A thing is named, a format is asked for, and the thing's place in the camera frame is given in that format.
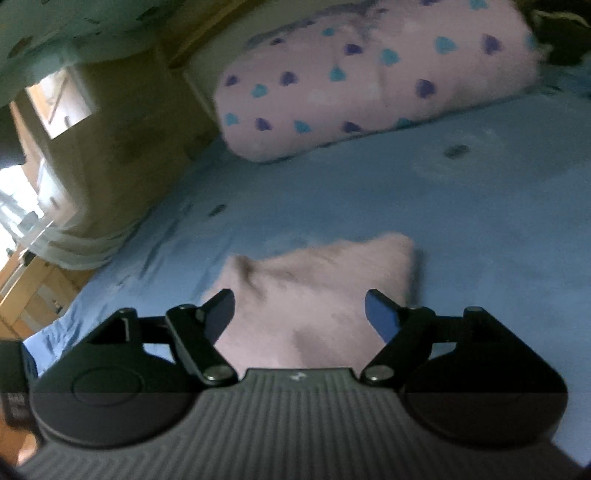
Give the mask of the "pink knit cardigan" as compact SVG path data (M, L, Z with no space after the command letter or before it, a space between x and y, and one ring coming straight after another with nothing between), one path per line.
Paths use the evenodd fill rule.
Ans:
M331 368L361 371L386 345L366 317L377 289L405 304L415 267L413 241L389 233L339 241L263 260L232 256L204 294L235 294L235 316L215 325L212 343L238 371Z

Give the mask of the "wooden dresser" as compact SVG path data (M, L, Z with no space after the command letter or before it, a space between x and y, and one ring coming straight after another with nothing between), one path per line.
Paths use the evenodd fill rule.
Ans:
M65 270L18 247L1 268L1 339L27 339L62 317L94 273Z

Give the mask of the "blue dandelion bed sheet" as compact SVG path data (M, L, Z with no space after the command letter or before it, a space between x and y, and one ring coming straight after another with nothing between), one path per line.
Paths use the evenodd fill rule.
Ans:
M565 379L555 440L590 460L590 66L533 92L270 164L221 141L197 157L68 312L26 343L39 369L120 307L200 302L232 254L253 259L388 231L419 250L414 303L478 305Z

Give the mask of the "pink heart-print rolled quilt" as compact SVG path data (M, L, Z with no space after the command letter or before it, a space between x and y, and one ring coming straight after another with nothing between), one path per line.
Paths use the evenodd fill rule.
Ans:
M363 1L252 38L214 105L228 148L267 162L519 94L540 63L510 1Z

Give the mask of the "wooden headboard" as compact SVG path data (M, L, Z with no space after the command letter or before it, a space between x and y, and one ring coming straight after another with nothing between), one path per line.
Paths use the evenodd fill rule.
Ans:
M161 32L164 58L181 73L201 109L216 120L213 94L219 74L260 33L335 6L318 1L184 1Z

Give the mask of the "white mesh curtain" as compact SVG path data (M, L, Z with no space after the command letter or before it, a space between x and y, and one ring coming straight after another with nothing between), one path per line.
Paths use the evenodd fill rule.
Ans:
M1 101L14 104L77 208L44 255L77 268L111 254L217 128L173 59L212 1L5 1ZM70 74L90 114L51 137L27 88Z

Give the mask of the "black and white garment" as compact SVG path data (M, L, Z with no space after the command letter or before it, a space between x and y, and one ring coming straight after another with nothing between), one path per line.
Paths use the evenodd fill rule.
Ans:
M526 16L550 64L574 66L590 51L589 1L531 1Z

